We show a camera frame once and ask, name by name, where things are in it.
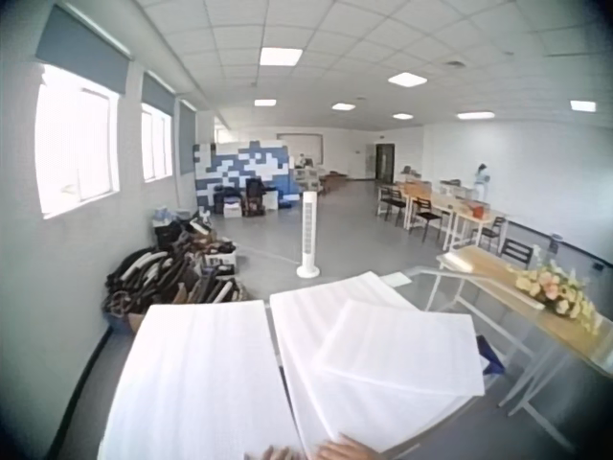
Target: foam sheet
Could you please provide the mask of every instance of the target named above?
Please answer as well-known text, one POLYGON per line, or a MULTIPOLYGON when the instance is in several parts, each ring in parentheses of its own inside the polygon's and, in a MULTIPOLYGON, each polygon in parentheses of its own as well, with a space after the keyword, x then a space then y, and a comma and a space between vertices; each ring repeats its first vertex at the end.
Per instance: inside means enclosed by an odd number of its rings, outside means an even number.
POLYGON ((345 378, 400 390, 485 394, 481 357, 468 314, 390 309, 350 300, 314 365, 345 378))
POLYGON ((300 449, 261 301, 152 306, 106 425, 105 460, 242 460, 300 449))
MULTIPOLYGON (((319 348, 349 300, 414 311, 416 308, 372 272, 341 282, 308 287, 270 297, 278 334, 283 338, 284 361, 292 360, 296 375, 329 438, 338 433, 383 451, 395 447, 464 405, 468 397, 424 395, 340 379, 312 367, 319 348)), ((298 425, 312 423, 296 411, 298 425)), ((324 439, 305 440, 308 451, 324 439)))

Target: hand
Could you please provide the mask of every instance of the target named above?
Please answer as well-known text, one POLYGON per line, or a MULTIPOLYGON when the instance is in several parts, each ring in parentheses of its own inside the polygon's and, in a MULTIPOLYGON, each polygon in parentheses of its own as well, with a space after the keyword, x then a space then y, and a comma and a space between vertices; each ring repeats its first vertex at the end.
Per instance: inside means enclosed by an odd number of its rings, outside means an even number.
POLYGON ((315 460, 384 460, 380 453, 341 434, 341 443, 326 442, 317 451, 315 460))
MULTIPOLYGON (((252 457, 245 454, 245 460, 250 460, 252 457)), ((270 446, 265 453, 258 457, 259 460, 302 460, 303 456, 300 453, 292 452, 290 448, 277 449, 270 446)))

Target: dark door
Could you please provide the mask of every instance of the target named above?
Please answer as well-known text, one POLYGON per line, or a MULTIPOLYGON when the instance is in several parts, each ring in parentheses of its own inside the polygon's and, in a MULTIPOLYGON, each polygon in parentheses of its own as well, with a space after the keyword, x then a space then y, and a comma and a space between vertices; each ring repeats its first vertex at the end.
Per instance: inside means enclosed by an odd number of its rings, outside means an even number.
POLYGON ((394 144, 376 145, 376 180, 386 184, 394 183, 394 150, 394 144))

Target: flower arrangement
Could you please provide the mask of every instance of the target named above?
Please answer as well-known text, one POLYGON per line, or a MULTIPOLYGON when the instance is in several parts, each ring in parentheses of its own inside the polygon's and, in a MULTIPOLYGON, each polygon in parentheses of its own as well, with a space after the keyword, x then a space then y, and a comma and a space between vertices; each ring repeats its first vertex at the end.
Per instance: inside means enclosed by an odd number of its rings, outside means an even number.
POLYGON ((596 313, 594 303, 585 295, 587 280, 579 281, 575 270, 566 273, 556 261, 544 264, 538 255, 538 266, 533 270, 510 271, 517 275, 515 286, 538 301, 543 308, 554 311, 560 316, 578 320, 587 331, 595 334, 602 322, 596 313))

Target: window sill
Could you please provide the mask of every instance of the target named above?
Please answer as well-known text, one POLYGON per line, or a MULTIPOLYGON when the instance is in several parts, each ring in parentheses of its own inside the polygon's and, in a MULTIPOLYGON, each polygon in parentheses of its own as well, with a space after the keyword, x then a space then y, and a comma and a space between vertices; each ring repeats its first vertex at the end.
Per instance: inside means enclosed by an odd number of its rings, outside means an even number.
POLYGON ((107 193, 102 194, 102 195, 94 196, 93 198, 89 198, 89 199, 86 199, 84 201, 80 201, 79 203, 74 204, 72 206, 67 206, 65 208, 62 208, 59 211, 54 211, 53 213, 43 214, 42 218, 44 220, 56 218, 57 216, 61 216, 63 214, 70 213, 71 211, 74 211, 74 210, 76 210, 78 208, 86 206, 89 203, 93 203, 94 201, 98 201, 99 199, 104 199, 104 198, 106 198, 108 196, 112 196, 112 195, 115 195, 115 194, 118 194, 118 193, 119 193, 118 190, 113 190, 111 192, 107 192, 107 193))
POLYGON ((145 183, 150 184, 151 182, 157 182, 158 180, 164 180, 164 179, 168 179, 171 177, 172 177, 172 174, 163 175, 161 177, 153 177, 152 179, 145 179, 145 183))

